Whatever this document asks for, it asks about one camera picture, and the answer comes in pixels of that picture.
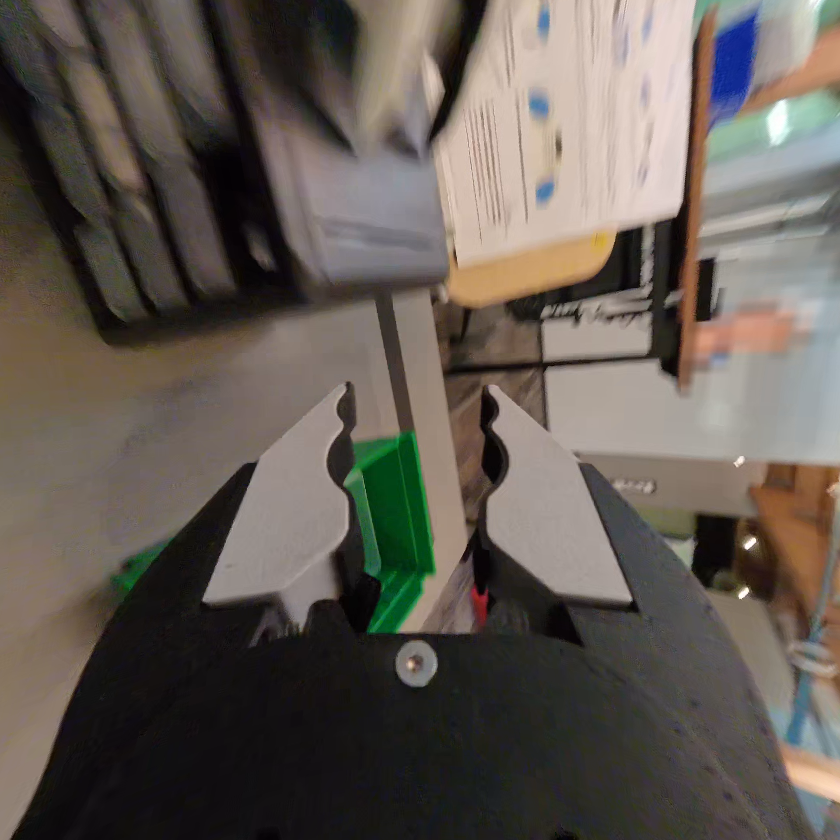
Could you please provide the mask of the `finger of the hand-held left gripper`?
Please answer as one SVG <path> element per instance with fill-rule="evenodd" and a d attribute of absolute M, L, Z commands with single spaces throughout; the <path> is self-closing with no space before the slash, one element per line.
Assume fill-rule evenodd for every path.
<path fill-rule="evenodd" d="M 459 2 L 359 1 L 358 141 L 427 154 L 432 116 L 426 60 L 443 62 L 459 32 Z"/>

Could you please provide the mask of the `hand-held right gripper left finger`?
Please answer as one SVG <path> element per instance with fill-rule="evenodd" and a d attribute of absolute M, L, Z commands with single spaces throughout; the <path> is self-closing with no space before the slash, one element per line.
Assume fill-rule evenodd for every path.
<path fill-rule="evenodd" d="M 203 606 L 269 604 L 294 627 L 361 575 L 361 534 L 344 480 L 354 465 L 351 383 L 333 388 L 258 458 Z"/>

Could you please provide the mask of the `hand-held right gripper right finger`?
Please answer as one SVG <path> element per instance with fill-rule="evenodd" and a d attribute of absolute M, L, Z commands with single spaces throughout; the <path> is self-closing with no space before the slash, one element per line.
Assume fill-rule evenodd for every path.
<path fill-rule="evenodd" d="M 561 607 L 626 611 L 634 597 L 580 461 L 497 385 L 480 401 L 478 582 L 530 621 Z"/>

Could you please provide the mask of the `green plastic bin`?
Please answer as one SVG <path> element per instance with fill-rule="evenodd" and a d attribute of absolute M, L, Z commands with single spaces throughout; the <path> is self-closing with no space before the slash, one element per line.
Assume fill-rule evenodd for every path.
<path fill-rule="evenodd" d="M 398 633 L 435 573 L 434 540 L 421 459 L 414 432 L 353 444 L 355 463 L 344 480 L 353 498 L 364 544 L 364 572 L 376 579 L 380 594 L 365 631 Z M 123 618 L 123 604 L 145 573 L 175 540 L 210 508 L 209 525 L 198 525 L 198 549 L 210 548 L 211 527 L 219 513 L 233 512 L 244 495 L 247 476 L 231 476 L 179 531 L 123 560 L 111 578 L 115 609 L 102 631 Z"/>

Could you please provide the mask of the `black drawer cabinet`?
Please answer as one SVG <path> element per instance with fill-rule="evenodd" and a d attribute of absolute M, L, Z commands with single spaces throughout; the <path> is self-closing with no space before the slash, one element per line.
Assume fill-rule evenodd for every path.
<path fill-rule="evenodd" d="M 109 315 L 56 224 L 57 186 L 25 143 L 2 72 L 24 166 L 102 337 L 128 343 L 251 312 L 433 287 L 448 249 L 431 142 L 422 158 L 358 141 L 352 2 L 200 2 L 236 144 L 205 174 L 238 293 L 174 316 L 124 324 Z"/>

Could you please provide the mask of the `stack of clear drawers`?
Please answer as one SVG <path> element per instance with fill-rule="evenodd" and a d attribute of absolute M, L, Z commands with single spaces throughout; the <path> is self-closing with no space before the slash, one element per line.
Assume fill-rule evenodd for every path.
<path fill-rule="evenodd" d="M 52 214 L 124 324 L 238 293 L 205 174 L 237 136 L 200 2 L 2 2 L 2 72 Z"/>

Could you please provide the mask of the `printed instruction sheet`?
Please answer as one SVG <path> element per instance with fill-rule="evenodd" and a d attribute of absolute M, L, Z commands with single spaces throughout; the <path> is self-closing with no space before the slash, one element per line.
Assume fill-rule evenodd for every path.
<path fill-rule="evenodd" d="M 694 2 L 489 2 L 438 144 L 458 266 L 673 218 Z"/>

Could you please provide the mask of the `blue plastic bin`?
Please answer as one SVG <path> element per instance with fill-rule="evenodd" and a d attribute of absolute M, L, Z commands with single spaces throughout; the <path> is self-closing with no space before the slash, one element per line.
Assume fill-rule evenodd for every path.
<path fill-rule="evenodd" d="M 747 7 L 717 29 L 710 89 L 710 127 L 734 118 L 753 83 L 760 9 Z"/>

